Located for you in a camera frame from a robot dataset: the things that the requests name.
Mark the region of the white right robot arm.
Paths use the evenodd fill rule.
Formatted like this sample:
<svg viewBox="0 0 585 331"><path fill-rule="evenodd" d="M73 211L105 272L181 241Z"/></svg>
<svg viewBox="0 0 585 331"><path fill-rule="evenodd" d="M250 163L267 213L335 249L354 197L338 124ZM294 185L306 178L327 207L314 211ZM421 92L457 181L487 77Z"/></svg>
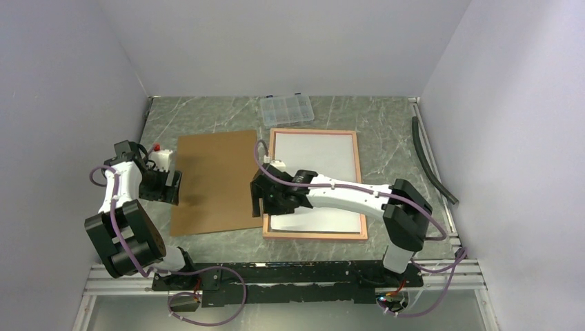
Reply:
<svg viewBox="0 0 585 331"><path fill-rule="evenodd" d="M252 214L268 217L280 232L356 234L365 217L384 223L390 243L379 276L395 286L426 240L433 209L414 186L397 179L392 185L340 181L310 170L293 176L264 165L250 183Z"/></svg>

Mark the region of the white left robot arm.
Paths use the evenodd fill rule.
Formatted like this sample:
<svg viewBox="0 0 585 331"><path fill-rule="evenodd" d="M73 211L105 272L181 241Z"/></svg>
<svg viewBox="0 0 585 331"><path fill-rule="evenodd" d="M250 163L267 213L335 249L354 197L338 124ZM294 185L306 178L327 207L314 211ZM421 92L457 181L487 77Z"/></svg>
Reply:
<svg viewBox="0 0 585 331"><path fill-rule="evenodd" d="M96 215L84 222L102 264L115 279L156 272L170 274L179 289L193 287L198 271L189 254L165 244L141 204L178 205L182 173L175 169L175 151L128 140L116 143L114 150L113 158L91 170L106 179L105 196Z"/></svg>

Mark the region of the brown backing board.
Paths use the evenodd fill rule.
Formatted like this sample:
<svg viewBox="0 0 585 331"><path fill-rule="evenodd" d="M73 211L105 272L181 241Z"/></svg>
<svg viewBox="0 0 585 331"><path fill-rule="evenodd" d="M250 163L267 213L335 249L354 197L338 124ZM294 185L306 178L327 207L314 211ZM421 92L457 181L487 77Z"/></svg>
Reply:
<svg viewBox="0 0 585 331"><path fill-rule="evenodd" d="M171 208L170 236L182 237L260 228L252 215L250 181L254 130L180 136L176 169L181 171L179 203Z"/></svg>

